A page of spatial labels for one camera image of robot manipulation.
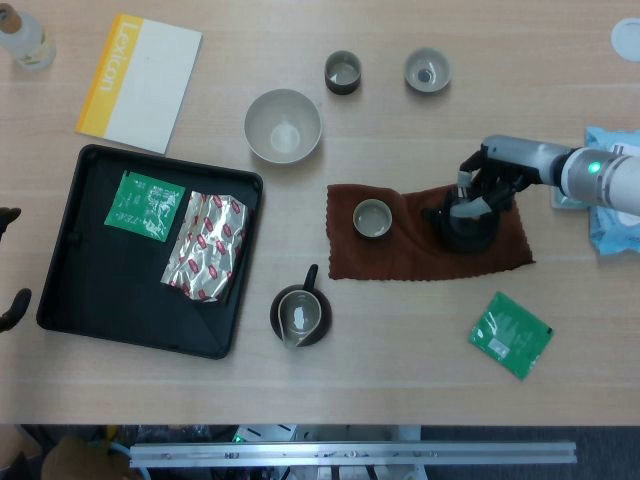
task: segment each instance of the brown towel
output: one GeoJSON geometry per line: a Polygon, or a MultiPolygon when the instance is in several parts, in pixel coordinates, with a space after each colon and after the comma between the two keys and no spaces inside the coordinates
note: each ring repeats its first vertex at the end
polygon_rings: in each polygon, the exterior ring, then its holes
{"type": "Polygon", "coordinates": [[[502,213],[494,243],[479,254],[448,251],[420,215],[437,208],[451,186],[401,195],[388,188],[329,185],[327,235],[331,244],[329,277],[356,280],[449,280],[512,270],[533,263],[518,208],[502,213]],[[393,215],[390,234],[361,238],[353,228],[353,210],[367,198],[382,200],[393,215]]]}

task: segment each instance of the green light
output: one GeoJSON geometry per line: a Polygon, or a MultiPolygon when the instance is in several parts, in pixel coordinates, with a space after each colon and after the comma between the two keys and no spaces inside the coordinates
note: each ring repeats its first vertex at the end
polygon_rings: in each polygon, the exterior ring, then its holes
{"type": "Polygon", "coordinates": [[[602,168],[602,164],[600,162],[591,162],[589,164],[589,167],[587,167],[587,170],[589,170],[589,173],[594,174],[594,173],[598,173],[601,168],[602,168]]]}

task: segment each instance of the green packet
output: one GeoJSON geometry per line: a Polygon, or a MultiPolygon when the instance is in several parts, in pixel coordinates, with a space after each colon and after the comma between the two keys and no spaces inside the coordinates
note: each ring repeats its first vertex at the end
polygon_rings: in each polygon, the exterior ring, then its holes
{"type": "Polygon", "coordinates": [[[105,225],[164,242],[184,187],[125,171],[105,225]]]}
{"type": "Polygon", "coordinates": [[[551,337],[551,327],[498,292],[471,330],[469,341],[524,380],[551,337]]]}

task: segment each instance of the bottle cap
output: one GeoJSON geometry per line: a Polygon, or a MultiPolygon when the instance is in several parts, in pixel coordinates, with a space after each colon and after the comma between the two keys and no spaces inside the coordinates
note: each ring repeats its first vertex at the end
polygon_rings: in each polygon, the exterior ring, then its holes
{"type": "Polygon", "coordinates": [[[0,31],[8,34],[16,33],[22,27],[22,19],[18,12],[8,3],[0,3],[0,31]]]}

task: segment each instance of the wooden table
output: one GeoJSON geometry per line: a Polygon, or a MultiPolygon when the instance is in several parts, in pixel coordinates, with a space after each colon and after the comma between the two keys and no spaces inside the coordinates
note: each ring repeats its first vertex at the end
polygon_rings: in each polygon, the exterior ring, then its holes
{"type": "Polygon", "coordinates": [[[0,205],[23,209],[0,245],[0,305],[20,287],[34,292],[25,319],[0,335],[0,422],[640,422],[640,261],[598,259],[587,215],[551,210],[546,187],[518,197],[537,263],[512,272],[333,281],[325,234],[328,184],[410,192],[454,181],[490,134],[580,145],[586,125],[640,127],[640,67],[609,44],[613,25],[637,14],[635,0],[16,2],[51,27],[58,56],[26,73],[0,55],[0,205]],[[74,125],[120,11],[204,32],[167,155],[254,170],[265,181],[224,360],[35,322],[78,151],[96,142],[74,125]],[[419,46],[451,58],[454,79],[442,95],[419,97],[404,84],[404,60],[419,46]],[[360,57],[363,82],[338,97],[322,72],[343,48],[360,57]],[[252,159],[242,132],[251,101],[280,87],[313,99],[325,126],[315,157],[287,168],[252,159]],[[315,347],[288,351],[271,331],[269,306],[282,282],[301,281],[314,262],[334,325],[315,347]],[[525,382],[467,340],[497,290],[556,331],[525,382]]]}

